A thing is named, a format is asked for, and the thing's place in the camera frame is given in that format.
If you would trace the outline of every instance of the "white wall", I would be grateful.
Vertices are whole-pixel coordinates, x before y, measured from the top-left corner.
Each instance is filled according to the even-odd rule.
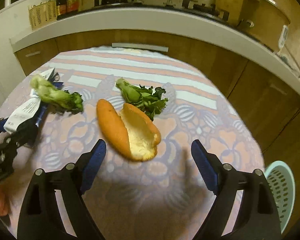
[[[0,11],[0,106],[25,74],[12,52],[10,38],[31,32],[28,6],[48,0],[20,0]]]

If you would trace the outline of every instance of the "floral pattern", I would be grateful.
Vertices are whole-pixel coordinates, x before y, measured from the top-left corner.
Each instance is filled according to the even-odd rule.
[[[47,66],[36,72],[46,70]],[[57,71],[63,81],[72,74],[71,71],[63,73],[62,69]],[[204,76],[202,81],[209,82]],[[8,116],[27,100],[28,82],[29,77],[13,91],[0,109],[0,117]],[[19,149],[16,163],[20,165],[15,167],[16,172],[6,185],[12,206],[12,233],[16,235],[22,199],[34,170],[54,171],[69,162],[75,163],[82,153],[89,152],[96,141],[103,138],[95,105],[100,98],[105,98],[116,110],[121,109],[124,100],[119,91],[113,90],[114,84],[113,75],[106,76],[95,88],[65,82],[70,92],[83,95],[84,112],[49,114],[32,155],[27,153],[24,157],[22,153],[30,150]],[[230,163],[238,170],[264,170],[257,143],[240,118],[230,113],[229,103],[223,96],[216,96],[217,109],[213,110],[178,100],[176,89],[170,83],[163,87],[169,101],[163,113],[154,119],[162,135],[156,158],[144,163],[129,162],[107,144],[107,154],[97,178],[83,196],[107,240],[193,238],[215,199],[192,159],[190,145],[195,139],[221,162]],[[239,193],[225,233],[231,231],[241,197]],[[64,220],[64,224],[68,232],[73,233],[69,221]]]

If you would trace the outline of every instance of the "beige basket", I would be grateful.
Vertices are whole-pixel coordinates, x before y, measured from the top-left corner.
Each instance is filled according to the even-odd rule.
[[[57,20],[56,1],[49,1],[29,9],[29,19],[33,30]]]

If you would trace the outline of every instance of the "patterned tablecloth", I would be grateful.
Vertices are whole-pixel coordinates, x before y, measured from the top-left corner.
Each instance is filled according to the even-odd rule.
[[[15,173],[4,181],[10,199],[10,231],[16,236],[18,216],[29,181],[37,168],[59,170],[76,162],[103,138],[96,119],[96,102],[109,100],[116,110],[124,103],[115,81],[162,86],[169,102],[154,119],[162,141],[158,155],[132,163],[107,144],[107,154],[91,190],[83,199],[107,240],[192,239],[215,196],[208,191],[190,154],[199,139],[208,152],[237,170],[264,170],[258,144],[219,90],[194,67],[159,53],[108,47],[63,52],[32,74],[51,67],[60,73],[65,89],[84,99],[84,112],[69,116],[49,114],[34,149],[21,147]],[[0,108],[0,117],[29,98],[28,76]],[[56,192],[67,231],[74,234]],[[224,233],[230,232],[239,209],[236,201]]]

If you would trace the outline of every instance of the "large metal pot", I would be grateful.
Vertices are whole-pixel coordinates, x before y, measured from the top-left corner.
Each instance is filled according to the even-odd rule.
[[[273,0],[243,0],[237,28],[278,52],[285,43],[289,18]]]

